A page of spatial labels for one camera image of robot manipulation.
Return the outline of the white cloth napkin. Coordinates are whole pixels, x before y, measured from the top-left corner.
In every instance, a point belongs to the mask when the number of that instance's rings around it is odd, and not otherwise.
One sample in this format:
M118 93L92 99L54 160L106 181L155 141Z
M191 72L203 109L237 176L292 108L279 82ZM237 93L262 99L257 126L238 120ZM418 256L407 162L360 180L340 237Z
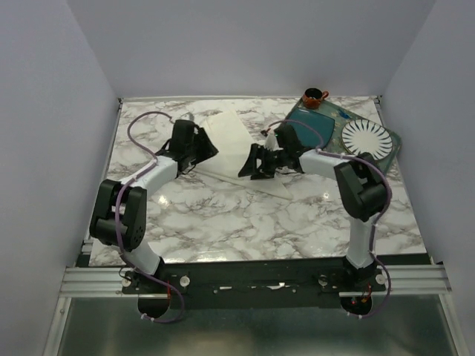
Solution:
M201 120L199 126L205 130L213 146L218 149L218 154L198 164L196 172L281 199L292 199L291 193L278 178L251 180L248 177L238 176L255 140L235 111L209 116Z

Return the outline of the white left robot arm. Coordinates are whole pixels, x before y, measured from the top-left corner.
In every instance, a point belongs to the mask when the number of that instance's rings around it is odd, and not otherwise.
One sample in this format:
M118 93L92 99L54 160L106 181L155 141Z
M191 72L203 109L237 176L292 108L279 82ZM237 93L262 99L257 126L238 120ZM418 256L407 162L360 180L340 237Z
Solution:
M90 235L116 247L126 265L141 272L139 284L149 293L164 286L165 276L159 270L162 257L144 241L148 199L166 183L217 153L204 128L179 119L171 138L151 154L148 164L121 180L105 179L99 185Z

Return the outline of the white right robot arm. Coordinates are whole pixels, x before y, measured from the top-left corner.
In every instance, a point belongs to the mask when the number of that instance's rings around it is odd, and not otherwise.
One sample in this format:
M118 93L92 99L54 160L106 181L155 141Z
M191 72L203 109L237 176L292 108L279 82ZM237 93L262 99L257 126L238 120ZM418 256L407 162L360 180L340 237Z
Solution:
M377 222L390 206L392 191L385 175L369 153L358 156L305 148L293 126L280 123L274 130L278 148L253 144L239 177L271 179L279 168L313 174L337 182L341 202L350 215L350 244L346 259L351 265L341 273L343 285L352 291L368 282L366 267L374 264Z

